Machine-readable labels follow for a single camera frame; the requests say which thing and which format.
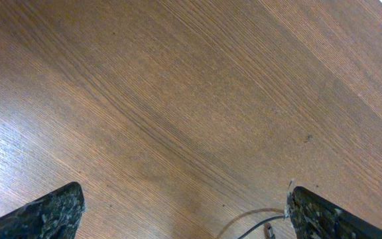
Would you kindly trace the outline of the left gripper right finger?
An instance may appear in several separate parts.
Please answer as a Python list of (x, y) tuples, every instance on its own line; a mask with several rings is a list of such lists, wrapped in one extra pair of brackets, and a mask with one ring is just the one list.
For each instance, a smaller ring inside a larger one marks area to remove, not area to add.
[(301, 186), (287, 195), (286, 211), (298, 239), (382, 239), (382, 229)]

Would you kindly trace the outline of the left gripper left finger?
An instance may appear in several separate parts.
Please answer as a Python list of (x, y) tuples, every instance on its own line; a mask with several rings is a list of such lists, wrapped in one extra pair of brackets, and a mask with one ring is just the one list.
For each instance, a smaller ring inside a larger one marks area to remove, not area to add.
[(0, 238), (74, 239), (84, 211), (81, 185), (71, 182), (0, 217)]

